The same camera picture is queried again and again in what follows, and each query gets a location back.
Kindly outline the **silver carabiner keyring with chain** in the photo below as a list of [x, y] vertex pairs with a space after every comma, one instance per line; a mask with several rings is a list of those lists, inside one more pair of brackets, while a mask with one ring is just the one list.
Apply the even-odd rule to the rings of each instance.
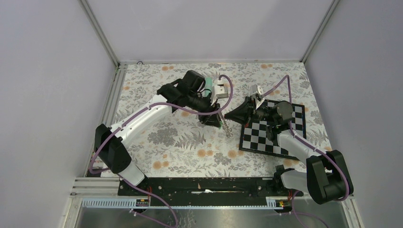
[[221, 119], [221, 123], [222, 123], [222, 128], [225, 131], [225, 135], [226, 137], [230, 138], [233, 136], [232, 134], [232, 129], [229, 127], [229, 125], [226, 123], [226, 120], [224, 118], [224, 115], [222, 114], [222, 112], [219, 112], [219, 117]]

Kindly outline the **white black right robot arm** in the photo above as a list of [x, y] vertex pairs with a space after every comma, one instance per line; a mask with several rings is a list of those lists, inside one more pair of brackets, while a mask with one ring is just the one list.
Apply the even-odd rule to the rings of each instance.
[[303, 162], [306, 172], [285, 169], [274, 174], [273, 191], [280, 196], [291, 189], [308, 193], [317, 204], [343, 201], [353, 194], [354, 186], [342, 153], [323, 151], [292, 129], [293, 106], [280, 101], [274, 106], [257, 107], [251, 97], [224, 115], [243, 126], [265, 121], [266, 138]]

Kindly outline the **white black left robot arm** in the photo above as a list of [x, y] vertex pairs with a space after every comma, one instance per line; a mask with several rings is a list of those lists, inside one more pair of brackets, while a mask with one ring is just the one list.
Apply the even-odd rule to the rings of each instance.
[[99, 125], [93, 158], [100, 158], [112, 173], [129, 181], [129, 189], [135, 195], [142, 195], [147, 191], [147, 183], [128, 152], [133, 140], [155, 122], [172, 115], [178, 107], [197, 113], [204, 125], [221, 127], [218, 99], [227, 97], [228, 89], [221, 79], [213, 81], [189, 70], [183, 78], [161, 86], [156, 95], [124, 120], [111, 126]]

